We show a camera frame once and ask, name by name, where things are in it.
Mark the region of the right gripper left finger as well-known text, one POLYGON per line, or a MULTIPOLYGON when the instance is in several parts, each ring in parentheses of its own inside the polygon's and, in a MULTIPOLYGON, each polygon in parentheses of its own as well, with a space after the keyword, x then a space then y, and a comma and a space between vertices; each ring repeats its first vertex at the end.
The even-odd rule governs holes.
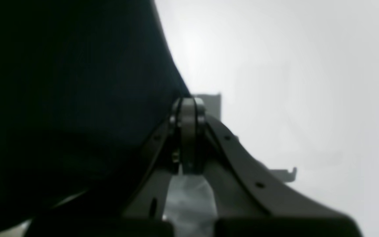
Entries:
POLYGON ((26 237, 172 237, 162 220, 172 175, 178 164, 177 130, 182 99, 144 141, 131 160, 101 185, 35 218, 26 237))

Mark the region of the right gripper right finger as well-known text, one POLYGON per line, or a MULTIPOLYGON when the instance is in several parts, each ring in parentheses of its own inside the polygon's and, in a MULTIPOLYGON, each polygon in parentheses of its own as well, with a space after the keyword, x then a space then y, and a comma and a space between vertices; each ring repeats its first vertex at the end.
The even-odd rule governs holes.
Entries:
POLYGON ((194 99, 203 174, 215 195, 215 237, 361 237, 349 216, 293 190, 254 159, 219 120, 194 99))

